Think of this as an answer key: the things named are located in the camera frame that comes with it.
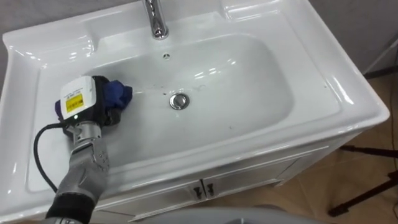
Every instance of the tiled floor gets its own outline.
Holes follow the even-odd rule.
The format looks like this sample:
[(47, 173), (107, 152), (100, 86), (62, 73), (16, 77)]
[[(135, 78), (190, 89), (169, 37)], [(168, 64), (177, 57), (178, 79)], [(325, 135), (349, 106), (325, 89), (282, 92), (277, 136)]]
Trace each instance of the tiled floor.
[[(393, 77), (377, 78), (369, 82), (385, 104), (389, 105)], [(397, 114), (398, 97), (394, 97), (393, 100), (393, 109)], [(395, 127), (395, 133), (398, 133), (398, 116), (395, 119)], [(350, 144), (392, 149), (391, 121), (388, 120), (362, 133)], [(338, 218), (331, 218), (326, 213), (332, 206), (387, 181), (386, 174), (392, 171), (394, 162), (390, 158), (335, 151), (281, 187), (259, 187), (210, 200), (201, 205), (251, 207), (273, 204), (288, 212), (329, 223), (398, 223), (392, 212), (393, 205), (398, 202), (398, 187), (353, 207), (349, 213)]]

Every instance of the wall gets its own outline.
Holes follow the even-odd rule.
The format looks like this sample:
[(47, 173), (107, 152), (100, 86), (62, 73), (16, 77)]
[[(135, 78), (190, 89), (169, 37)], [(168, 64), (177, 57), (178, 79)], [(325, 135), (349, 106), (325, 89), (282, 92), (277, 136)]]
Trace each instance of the wall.
[[(0, 34), (133, 0), (0, 0)], [(398, 33), (398, 0), (310, 0), (360, 70)], [(393, 64), (391, 52), (377, 68)], [(0, 86), (7, 54), (0, 45)]]

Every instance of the ceramic sink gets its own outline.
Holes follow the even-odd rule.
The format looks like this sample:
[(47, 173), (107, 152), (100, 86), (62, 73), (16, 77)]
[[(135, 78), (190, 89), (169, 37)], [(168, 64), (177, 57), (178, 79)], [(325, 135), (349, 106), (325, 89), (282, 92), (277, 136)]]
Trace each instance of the ceramic sink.
[[(0, 104), (0, 217), (48, 209), (53, 197), (32, 155), (57, 122), (61, 87), (103, 75), (133, 87), (122, 122), (104, 128), (105, 196), (277, 149), (359, 131), (388, 110), (307, 0), (165, 0), (170, 35), (151, 37), (141, 2), (17, 30)], [(189, 96), (184, 110), (169, 105)], [(71, 142), (39, 144), (56, 185)]]

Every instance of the black stand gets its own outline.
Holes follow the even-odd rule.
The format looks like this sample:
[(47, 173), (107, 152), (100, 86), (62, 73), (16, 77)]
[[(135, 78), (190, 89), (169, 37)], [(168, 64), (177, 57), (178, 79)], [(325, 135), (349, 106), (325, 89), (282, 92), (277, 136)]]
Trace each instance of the black stand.
[[(398, 152), (395, 152), (392, 150), (360, 148), (360, 147), (355, 147), (355, 146), (341, 146), (340, 149), (344, 150), (344, 151), (362, 152), (362, 153), (370, 154), (370, 155), (386, 156), (386, 157), (398, 159)], [(398, 185), (398, 171), (389, 173), (388, 177), (390, 178), (390, 180), (388, 180), (387, 182), (349, 200), (348, 202), (342, 203), (341, 205), (339, 205), (335, 208), (332, 208), (331, 210), (328, 211), (329, 216), (337, 217), (339, 215), (347, 213), (348, 209), (351, 208), (352, 206), (359, 204), (359, 203), (361, 203), (361, 202), (363, 202), (363, 201), (365, 201), (365, 200), (367, 200), (385, 190), (388, 190), (388, 189), (393, 188), (396, 185)]]

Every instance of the blue cloth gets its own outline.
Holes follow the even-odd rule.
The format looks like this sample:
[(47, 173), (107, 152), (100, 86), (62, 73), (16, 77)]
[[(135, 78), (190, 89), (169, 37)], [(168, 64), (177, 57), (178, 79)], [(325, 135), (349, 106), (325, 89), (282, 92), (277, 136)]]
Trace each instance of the blue cloth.
[[(132, 88), (123, 85), (121, 82), (115, 80), (103, 86), (105, 110), (120, 109), (124, 110), (132, 100)], [(55, 112), (61, 120), (61, 102), (55, 102)]]

